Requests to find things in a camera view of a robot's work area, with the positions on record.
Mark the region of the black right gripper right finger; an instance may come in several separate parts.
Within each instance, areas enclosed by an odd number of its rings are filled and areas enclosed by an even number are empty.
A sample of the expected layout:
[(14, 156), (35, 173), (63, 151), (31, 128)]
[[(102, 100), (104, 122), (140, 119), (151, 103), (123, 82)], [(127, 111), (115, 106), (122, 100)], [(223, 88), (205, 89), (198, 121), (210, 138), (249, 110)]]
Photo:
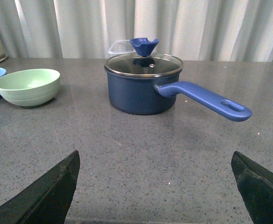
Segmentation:
[(273, 173), (238, 151), (231, 167), (253, 223), (273, 224)]

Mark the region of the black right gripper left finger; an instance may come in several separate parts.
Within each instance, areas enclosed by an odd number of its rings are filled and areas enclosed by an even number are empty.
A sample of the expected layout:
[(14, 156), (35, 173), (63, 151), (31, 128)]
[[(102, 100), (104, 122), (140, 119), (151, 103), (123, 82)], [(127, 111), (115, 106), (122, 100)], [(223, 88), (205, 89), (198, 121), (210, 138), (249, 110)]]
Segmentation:
[(77, 186), (77, 150), (0, 206), (0, 224), (63, 224)]

